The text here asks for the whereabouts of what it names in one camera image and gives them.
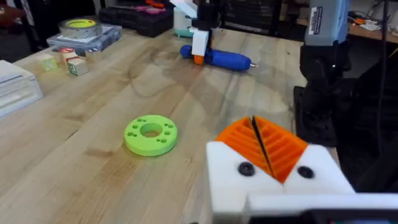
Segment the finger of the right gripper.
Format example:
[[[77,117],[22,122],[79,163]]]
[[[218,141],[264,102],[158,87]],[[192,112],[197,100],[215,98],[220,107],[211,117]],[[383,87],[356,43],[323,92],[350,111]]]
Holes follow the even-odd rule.
[[[202,65],[204,62],[205,52],[208,43],[209,32],[204,30],[199,30],[195,27],[190,29],[193,33],[192,40],[192,55],[193,61],[197,65]]]

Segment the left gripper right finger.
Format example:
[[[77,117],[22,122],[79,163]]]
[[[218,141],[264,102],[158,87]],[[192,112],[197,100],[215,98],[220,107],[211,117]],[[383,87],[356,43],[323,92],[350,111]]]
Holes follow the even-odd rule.
[[[353,193],[354,189],[329,153],[258,116],[253,128],[262,148],[265,171],[287,193]]]

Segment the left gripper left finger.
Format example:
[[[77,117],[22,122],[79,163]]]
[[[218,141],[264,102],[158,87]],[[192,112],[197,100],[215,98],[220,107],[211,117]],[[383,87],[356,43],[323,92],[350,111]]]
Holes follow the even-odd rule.
[[[206,144],[206,169],[213,218],[241,218],[249,194],[283,192],[271,176],[249,117],[230,124]]]

